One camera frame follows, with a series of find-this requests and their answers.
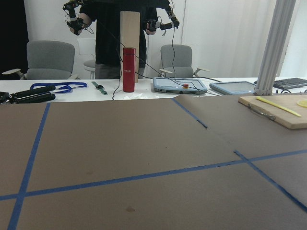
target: office chair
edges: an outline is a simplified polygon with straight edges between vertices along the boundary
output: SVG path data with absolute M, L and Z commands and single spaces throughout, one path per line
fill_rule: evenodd
M 28 71 L 12 69 L 2 74 L 17 73 L 21 80 L 77 79 L 71 75 L 75 57 L 72 44 L 60 41 L 31 41 L 27 43 Z
M 161 47 L 161 61 L 164 76 L 168 78 L 193 78 L 199 77 L 200 70 L 210 71 L 208 69 L 192 68 L 192 48 L 185 45 L 164 45 Z
M 83 63 L 84 69 L 90 71 L 90 79 L 95 79 L 95 38 L 77 38 L 80 55 L 91 55 L 92 59 Z

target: green watch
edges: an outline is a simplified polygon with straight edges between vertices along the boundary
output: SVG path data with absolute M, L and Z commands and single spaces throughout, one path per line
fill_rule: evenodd
M 92 83 L 103 95 L 107 95 L 107 92 L 104 90 L 102 85 L 98 85 L 95 81 L 92 81 Z

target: black keyboard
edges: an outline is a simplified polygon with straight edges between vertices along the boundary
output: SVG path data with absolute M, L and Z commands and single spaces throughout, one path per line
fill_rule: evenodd
M 307 85 L 307 80 L 305 79 L 288 78 L 288 79 L 274 81 L 273 87 L 281 90 L 288 90 L 293 88 L 299 88 L 306 85 Z

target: yellow stick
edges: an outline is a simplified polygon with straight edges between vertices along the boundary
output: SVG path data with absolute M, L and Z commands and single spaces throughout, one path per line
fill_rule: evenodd
M 301 115 L 298 114 L 297 112 L 295 112 L 295 111 L 293 111 L 293 110 L 291 110 L 291 109 L 288 109 L 288 108 L 286 108 L 286 107 L 284 107 L 284 106 L 281 106 L 281 105 L 279 105 L 279 104 L 276 104 L 276 103 L 274 103 L 274 102 L 271 102 L 271 101 L 269 101 L 269 100 L 267 100 L 267 99 L 265 99 L 265 98 L 263 98 L 263 97 L 257 96 L 256 99 L 258 99 L 259 101 L 265 102 L 265 103 L 267 103 L 267 104 L 273 105 L 273 106 L 275 106 L 275 107 L 277 107 L 277 108 L 283 109 L 283 110 L 287 111 L 288 113 L 291 113 L 291 114 L 294 114 L 294 115 L 296 115 L 296 116 L 301 117 Z

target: blue lanyard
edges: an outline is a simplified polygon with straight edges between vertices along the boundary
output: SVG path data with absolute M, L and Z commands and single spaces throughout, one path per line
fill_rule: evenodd
M 30 89 L 34 89 L 34 87 L 36 86 L 49 86 L 49 85 L 54 85 L 54 86 L 60 86 L 63 85 L 62 87 L 59 88 L 59 92 L 53 92 L 53 93 L 67 93 L 67 92 L 71 92 L 72 89 L 74 88 L 83 88 L 83 87 L 87 87 L 87 84 L 85 82 L 59 82 L 59 83 L 34 83 L 33 85 L 31 85 Z

